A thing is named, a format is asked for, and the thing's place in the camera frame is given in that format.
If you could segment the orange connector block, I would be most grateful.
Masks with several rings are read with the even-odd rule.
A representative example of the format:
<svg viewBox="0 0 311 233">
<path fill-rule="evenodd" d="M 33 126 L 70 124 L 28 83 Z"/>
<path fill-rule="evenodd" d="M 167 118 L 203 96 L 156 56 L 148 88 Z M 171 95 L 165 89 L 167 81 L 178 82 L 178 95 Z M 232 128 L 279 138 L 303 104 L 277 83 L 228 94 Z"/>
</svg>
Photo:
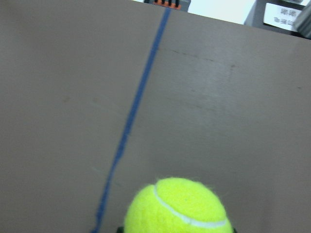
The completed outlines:
<svg viewBox="0 0 311 233">
<path fill-rule="evenodd" d="M 152 4 L 177 10 L 181 9 L 180 0 L 154 0 L 152 1 Z"/>
</svg>

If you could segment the tennis ball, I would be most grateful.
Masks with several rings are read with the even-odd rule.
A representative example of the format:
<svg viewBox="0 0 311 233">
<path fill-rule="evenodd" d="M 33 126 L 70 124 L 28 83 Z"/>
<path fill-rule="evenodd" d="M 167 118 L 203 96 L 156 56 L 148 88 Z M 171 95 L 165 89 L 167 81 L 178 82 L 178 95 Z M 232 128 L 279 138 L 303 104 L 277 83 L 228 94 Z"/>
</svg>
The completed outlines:
<svg viewBox="0 0 311 233">
<path fill-rule="evenodd" d="M 124 219 L 126 233 L 233 233 L 218 196 L 200 182 L 165 178 L 141 189 Z"/>
</svg>

